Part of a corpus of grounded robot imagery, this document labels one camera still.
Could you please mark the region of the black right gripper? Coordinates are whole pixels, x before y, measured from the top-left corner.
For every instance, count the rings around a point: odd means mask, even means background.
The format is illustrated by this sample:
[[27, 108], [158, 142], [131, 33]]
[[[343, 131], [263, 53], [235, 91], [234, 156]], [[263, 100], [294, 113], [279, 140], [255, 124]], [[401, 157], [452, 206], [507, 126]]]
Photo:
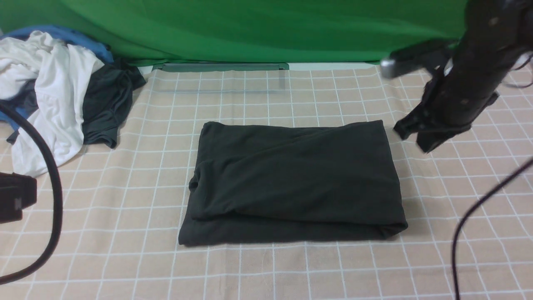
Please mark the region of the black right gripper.
[[498, 97], [500, 64], [493, 57], [461, 57], [445, 74], [449, 55], [431, 54], [414, 61], [428, 70], [421, 102], [396, 122], [402, 140], [416, 134], [416, 143], [430, 153], [449, 139], [468, 131], [481, 112]]

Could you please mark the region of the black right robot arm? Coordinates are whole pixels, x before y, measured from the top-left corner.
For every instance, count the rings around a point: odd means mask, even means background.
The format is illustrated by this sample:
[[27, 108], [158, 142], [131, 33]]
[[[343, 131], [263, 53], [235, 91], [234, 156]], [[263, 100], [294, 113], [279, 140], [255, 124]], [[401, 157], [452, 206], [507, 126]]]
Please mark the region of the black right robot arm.
[[421, 102], [394, 126], [402, 140], [417, 134], [426, 153], [468, 131], [496, 101], [498, 86], [519, 57], [532, 51], [531, 0], [469, 0], [465, 25], [458, 42], [427, 40], [380, 63], [386, 79], [421, 68], [430, 73]]

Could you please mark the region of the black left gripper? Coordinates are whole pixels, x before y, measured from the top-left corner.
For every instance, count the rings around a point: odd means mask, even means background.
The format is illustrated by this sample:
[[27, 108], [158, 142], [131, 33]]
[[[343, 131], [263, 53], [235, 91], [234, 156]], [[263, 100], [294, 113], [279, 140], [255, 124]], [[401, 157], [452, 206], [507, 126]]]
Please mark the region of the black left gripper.
[[37, 202], [37, 180], [28, 175], [0, 173], [0, 222], [22, 219], [23, 210]]

